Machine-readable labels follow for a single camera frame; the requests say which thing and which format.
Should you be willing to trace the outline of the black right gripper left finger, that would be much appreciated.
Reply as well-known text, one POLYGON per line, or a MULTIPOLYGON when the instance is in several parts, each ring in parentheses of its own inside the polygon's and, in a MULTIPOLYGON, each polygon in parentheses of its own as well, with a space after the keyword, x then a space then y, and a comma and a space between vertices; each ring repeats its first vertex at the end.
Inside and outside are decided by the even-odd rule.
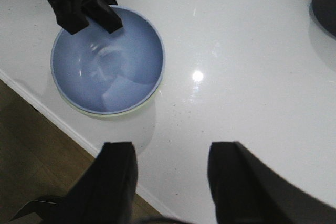
POLYGON ((138 180, 136 158, 131 142, 106 142, 66 196, 36 198, 12 220, 34 212, 43 223, 130 223, 138 180))

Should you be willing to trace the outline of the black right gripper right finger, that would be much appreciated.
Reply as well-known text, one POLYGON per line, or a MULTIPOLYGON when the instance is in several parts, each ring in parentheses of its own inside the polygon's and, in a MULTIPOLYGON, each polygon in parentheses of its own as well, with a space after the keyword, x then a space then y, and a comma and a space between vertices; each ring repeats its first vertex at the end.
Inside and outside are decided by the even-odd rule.
POLYGON ((218 223, 335 223, 335 208, 295 187, 239 142, 213 142, 208 183, 218 223))

